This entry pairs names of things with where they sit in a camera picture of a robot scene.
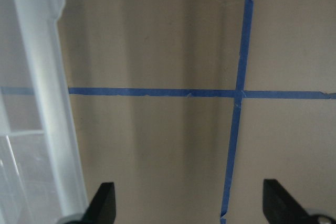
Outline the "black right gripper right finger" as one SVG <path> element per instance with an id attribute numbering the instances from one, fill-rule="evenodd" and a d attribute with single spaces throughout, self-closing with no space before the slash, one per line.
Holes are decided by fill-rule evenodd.
<path id="1" fill-rule="evenodd" d="M 335 223 L 323 214 L 309 214 L 276 179 L 264 179 L 263 214 L 269 224 Z"/>

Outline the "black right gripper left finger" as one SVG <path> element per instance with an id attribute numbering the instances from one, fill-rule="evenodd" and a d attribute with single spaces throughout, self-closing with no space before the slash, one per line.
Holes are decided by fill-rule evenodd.
<path id="1" fill-rule="evenodd" d="M 79 218 L 64 217 L 59 223 L 110 223 L 116 220 L 116 194 L 113 182 L 100 185 L 85 213 Z"/>

